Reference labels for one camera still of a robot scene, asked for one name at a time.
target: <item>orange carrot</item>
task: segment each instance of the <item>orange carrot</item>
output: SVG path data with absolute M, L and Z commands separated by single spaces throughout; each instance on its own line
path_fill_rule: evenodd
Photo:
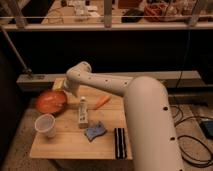
M 95 104 L 95 106 L 93 107 L 93 110 L 98 109 L 99 107 L 103 106 L 105 103 L 107 103 L 109 100 L 111 99 L 110 96 L 106 95 L 106 96 L 102 96 L 97 103 Z

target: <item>white paper cup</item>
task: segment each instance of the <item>white paper cup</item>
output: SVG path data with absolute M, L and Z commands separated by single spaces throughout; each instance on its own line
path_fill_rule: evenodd
M 39 116 L 35 121 L 35 130 L 48 138 L 54 137 L 56 134 L 54 116 L 51 114 Z

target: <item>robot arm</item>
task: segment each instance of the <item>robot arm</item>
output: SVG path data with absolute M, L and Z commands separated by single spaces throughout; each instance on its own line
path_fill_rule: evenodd
M 151 77 L 92 74 L 86 62 L 67 71 L 66 90 L 79 84 L 124 97 L 124 109 L 136 171 L 184 171 L 166 88 Z

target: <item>wooden table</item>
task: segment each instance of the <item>wooden table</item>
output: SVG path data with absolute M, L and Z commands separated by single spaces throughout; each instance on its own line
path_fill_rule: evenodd
M 95 5 L 98 7 L 97 13 L 100 17 L 88 16 L 87 20 L 78 21 L 74 13 L 74 7 L 65 6 L 61 7 L 59 0 L 55 0 L 51 6 L 49 12 L 44 17 L 41 24 L 97 24 L 103 23 L 104 17 L 104 1 L 103 0 L 92 0 L 90 5 Z M 112 5 L 112 23 L 118 24 L 121 22 L 121 16 L 128 9 L 119 9 L 116 4 Z M 141 19 L 139 23 L 148 23 L 145 19 Z
M 61 85 L 63 79 L 56 79 L 53 89 Z M 37 133 L 31 148 L 31 158 L 44 159 L 115 159 L 114 128 L 125 128 L 127 159 L 132 159 L 122 98 L 111 95 L 111 100 L 99 108 L 92 110 L 95 102 L 108 93 L 80 86 L 79 97 L 67 93 L 68 106 L 64 112 L 56 116 L 57 134 L 52 139 Z M 78 104 L 80 97 L 85 96 L 88 102 L 88 120 L 93 125 L 101 121 L 107 133 L 89 142 L 84 129 L 78 128 Z

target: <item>tiled floor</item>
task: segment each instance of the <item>tiled floor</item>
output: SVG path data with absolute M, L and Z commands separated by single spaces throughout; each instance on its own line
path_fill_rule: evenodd
M 184 115 L 192 115 L 189 107 L 186 105 L 181 106 Z M 19 128 L 15 135 L 14 141 L 11 145 L 9 153 L 6 157 L 5 163 L 2 167 L 2 171 L 56 171 L 53 165 L 45 159 L 31 159 L 29 158 L 30 148 L 35 136 L 34 121 L 38 117 L 38 113 L 33 108 L 28 108 L 23 115 L 20 122 Z M 212 150 L 212 141 L 206 141 L 205 137 L 201 134 L 199 127 L 194 121 L 189 121 L 181 125 L 177 129 L 177 134 L 191 134 L 200 138 L 204 141 Z M 187 150 L 192 152 L 196 151 L 198 158 L 205 158 L 206 153 L 202 147 L 195 147 L 192 142 L 184 142 L 183 145 L 186 146 Z M 64 168 L 69 168 L 66 170 L 71 171 L 132 171 L 133 166 L 131 162 L 121 163 L 118 161 L 60 161 L 60 164 Z M 205 169 L 197 169 L 184 163 L 186 171 L 213 171 L 213 166 Z

